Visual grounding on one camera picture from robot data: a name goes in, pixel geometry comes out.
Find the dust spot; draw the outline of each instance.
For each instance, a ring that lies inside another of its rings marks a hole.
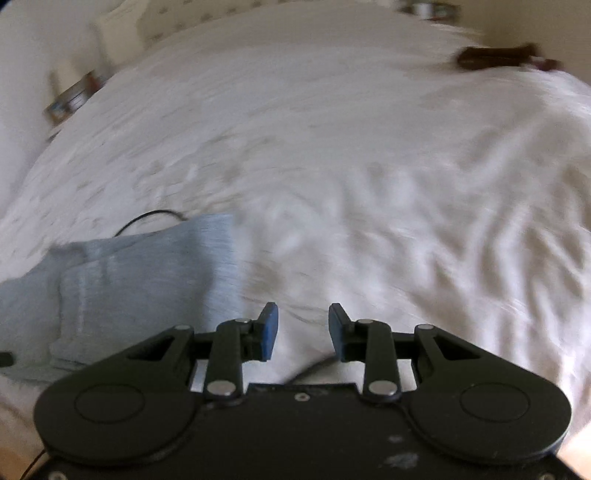
[[[418,464],[418,454],[413,452],[399,453],[386,458],[384,463],[392,468],[410,470]]]
[[[148,170],[148,175],[156,175],[157,173],[164,170],[164,165],[158,160],[153,161],[150,164],[150,169]]]
[[[85,207],[89,207],[92,203],[105,191],[105,187],[99,187],[96,192],[90,195],[84,202]]]
[[[242,167],[240,165],[234,165],[228,168],[224,174],[223,179],[226,183],[232,183],[240,178],[242,175]]]
[[[390,435],[388,437],[388,441],[390,443],[402,443],[404,441],[404,437],[402,435]]]
[[[229,140],[230,138],[232,138],[232,135],[226,133],[222,133],[220,135],[217,135],[213,138],[211,138],[210,140],[207,140],[206,145],[215,145],[217,143],[221,143],[221,142],[225,142],[226,140]]]

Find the brown object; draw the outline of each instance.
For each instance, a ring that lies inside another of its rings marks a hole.
[[[538,70],[558,70],[561,63],[540,57],[538,45],[526,43],[516,48],[468,47],[456,58],[459,67],[465,70],[483,70],[494,67],[518,67],[533,65]]]
[[[94,95],[100,90],[100,84],[95,78],[94,72],[89,72],[85,76],[86,79],[86,91],[90,96]]]

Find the screw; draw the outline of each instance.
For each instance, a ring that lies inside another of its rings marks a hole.
[[[390,397],[398,391],[398,386],[388,380],[376,380],[369,384],[369,391],[380,397]]]
[[[47,475],[47,480],[68,480],[68,477],[61,472],[51,472]]]
[[[310,399],[310,396],[307,393],[296,393],[295,396],[295,401],[308,401]]]
[[[207,391],[217,397],[229,397],[236,391],[236,385],[228,380],[214,380],[207,384]]]

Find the bed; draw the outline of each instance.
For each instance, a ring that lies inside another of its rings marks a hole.
[[[456,71],[469,40],[379,5],[268,3],[126,0],[98,19],[119,72],[0,220],[0,280],[151,209],[232,212],[245,316],[267,301],[281,315],[274,359],[246,380],[280,382],[330,352],[327,308],[340,302],[397,331],[433,323],[550,379],[581,431],[589,87]],[[42,388],[0,376],[0,447],[37,453]]]

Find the wrinkled white fabric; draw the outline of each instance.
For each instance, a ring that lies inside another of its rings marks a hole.
[[[376,5],[302,2],[186,31],[118,73],[39,158],[0,222],[2,278],[52,243],[154,208],[233,212],[250,317],[280,307],[281,381],[332,349],[327,309],[434,323],[556,382],[591,414],[591,90],[466,73],[467,40]],[[358,380],[359,365],[322,375]],[[34,453],[0,382],[3,442]],[[25,395],[27,403],[21,403]]]

